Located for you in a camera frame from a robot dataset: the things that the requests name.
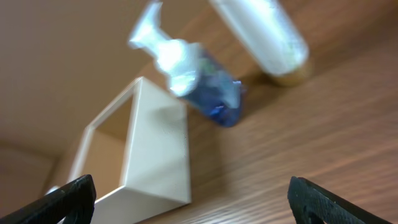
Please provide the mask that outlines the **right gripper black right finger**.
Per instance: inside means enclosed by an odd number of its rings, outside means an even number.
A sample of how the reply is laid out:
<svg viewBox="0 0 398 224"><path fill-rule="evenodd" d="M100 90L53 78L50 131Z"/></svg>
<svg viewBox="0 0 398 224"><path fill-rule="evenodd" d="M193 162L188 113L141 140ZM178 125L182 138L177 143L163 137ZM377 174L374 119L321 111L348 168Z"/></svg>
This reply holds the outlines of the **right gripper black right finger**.
<svg viewBox="0 0 398 224"><path fill-rule="evenodd" d="M287 198L299 224L391 224L303 177L290 179Z"/></svg>

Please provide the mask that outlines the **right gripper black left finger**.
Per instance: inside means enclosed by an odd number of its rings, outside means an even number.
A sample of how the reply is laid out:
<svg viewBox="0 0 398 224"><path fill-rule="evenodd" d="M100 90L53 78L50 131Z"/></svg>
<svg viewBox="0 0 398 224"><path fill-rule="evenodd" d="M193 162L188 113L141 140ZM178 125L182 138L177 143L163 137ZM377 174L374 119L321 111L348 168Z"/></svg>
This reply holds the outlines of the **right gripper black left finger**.
<svg viewBox="0 0 398 224"><path fill-rule="evenodd" d="M1 224L90 224L96 189L83 175L42 198L1 218Z"/></svg>

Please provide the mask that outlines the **blue spray bottle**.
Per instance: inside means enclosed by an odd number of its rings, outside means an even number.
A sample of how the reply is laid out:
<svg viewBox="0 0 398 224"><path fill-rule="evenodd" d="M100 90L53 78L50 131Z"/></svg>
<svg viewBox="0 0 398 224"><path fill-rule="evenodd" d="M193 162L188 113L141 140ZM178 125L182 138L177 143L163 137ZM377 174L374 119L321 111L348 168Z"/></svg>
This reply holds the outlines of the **blue spray bottle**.
<svg viewBox="0 0 398 224"><path fill-rule="evenodd" d="M160 27L161 1L149 1L128 44L149 54L166 78L169 92L223 127L243 110L243 88L198 42L173 39Z"/></svg>

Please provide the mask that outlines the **white tube with gold cap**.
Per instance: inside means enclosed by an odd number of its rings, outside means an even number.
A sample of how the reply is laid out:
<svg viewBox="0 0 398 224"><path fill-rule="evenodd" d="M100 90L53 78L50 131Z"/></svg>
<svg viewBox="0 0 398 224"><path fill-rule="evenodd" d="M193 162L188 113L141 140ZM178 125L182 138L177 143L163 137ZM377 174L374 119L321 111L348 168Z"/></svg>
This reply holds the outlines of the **white tube with gold cap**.
<svg viewBox="0 0 398 224"><path fill-rule="evenodd" d="M312 74L310 49L276 0L211 0L211 5L277 84L294 86Z"/></svg>

